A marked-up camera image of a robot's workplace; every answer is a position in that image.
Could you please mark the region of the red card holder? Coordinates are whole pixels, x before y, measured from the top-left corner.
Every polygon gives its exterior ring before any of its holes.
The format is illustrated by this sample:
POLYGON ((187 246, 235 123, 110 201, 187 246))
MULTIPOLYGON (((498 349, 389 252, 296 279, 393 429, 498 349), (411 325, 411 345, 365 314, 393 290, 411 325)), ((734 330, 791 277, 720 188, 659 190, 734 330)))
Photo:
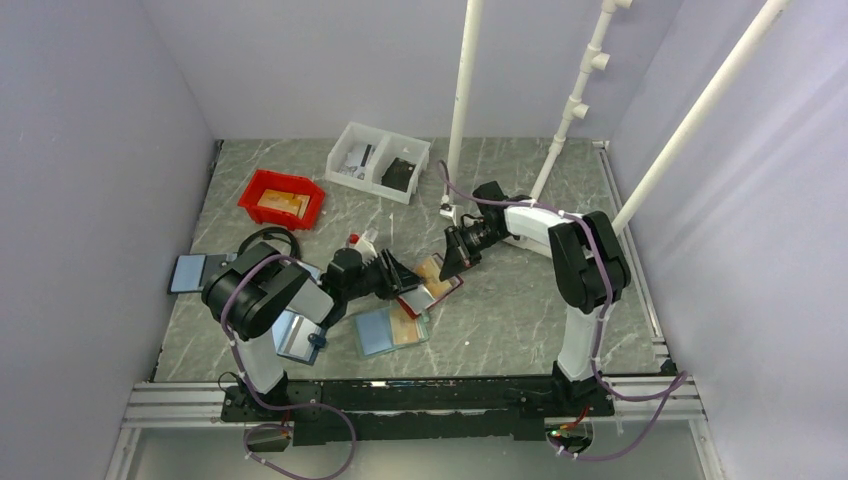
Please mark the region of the red card holder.
POLYGON ((427 313, 464 284, 460 276, 440 280, 442 266, 443 257, 434 253, 413 269, 413 272, 421 279, 421 283, 414 290, 405 292, 398 298, 401 308, 413 318, 427 313))

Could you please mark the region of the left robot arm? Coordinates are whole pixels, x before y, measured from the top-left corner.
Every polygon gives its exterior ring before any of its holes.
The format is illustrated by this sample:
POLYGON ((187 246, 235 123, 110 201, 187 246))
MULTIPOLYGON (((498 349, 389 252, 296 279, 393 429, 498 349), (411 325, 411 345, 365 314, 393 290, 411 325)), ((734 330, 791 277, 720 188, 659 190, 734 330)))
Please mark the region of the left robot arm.
POLYGON ((289 337, 307 343, 315 357, 350 302, 369 295, 395 300, 422 283, 387 249, 367 256, 341 248, 326 269, 313 275, 297 259, 260 242, 214 273, 203 285, 201 300, 228 339, 248 407, 272 420, 291 406, 276 325, 289 318, 289 337))

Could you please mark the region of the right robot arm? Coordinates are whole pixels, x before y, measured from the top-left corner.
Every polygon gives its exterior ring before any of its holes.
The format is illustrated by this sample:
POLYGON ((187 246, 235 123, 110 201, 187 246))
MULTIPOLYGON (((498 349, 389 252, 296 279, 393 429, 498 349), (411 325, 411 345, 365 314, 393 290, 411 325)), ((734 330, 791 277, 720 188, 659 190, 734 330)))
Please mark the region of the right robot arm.
POLYGON ((480 185, 469 198, 480 214, 470 224, 445 228, 440 277, 471 269, 485 249, 508 238, 528 240, 549 254, 557 291, 567 305, 551 401, 560 413, 574 415, 601 389, 598 355, 605 323, 631 282, 609 216, 565 212, 527 195, 508 197, 495 181, 480 185))

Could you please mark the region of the gold vip card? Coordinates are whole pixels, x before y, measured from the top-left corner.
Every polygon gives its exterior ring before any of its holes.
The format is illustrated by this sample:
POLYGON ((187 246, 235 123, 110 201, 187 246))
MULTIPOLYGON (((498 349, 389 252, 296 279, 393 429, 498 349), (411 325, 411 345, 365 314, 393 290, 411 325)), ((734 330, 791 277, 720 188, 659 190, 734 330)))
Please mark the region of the gold vip card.
POLYGON ((460 284, 460 281, 456 277, 447 280, 440 279, 442 265, 443 262, 440 256, 431 255, 415 267, 415 273, 423 279, 423 287, 434 300, 447 295, 460 284))

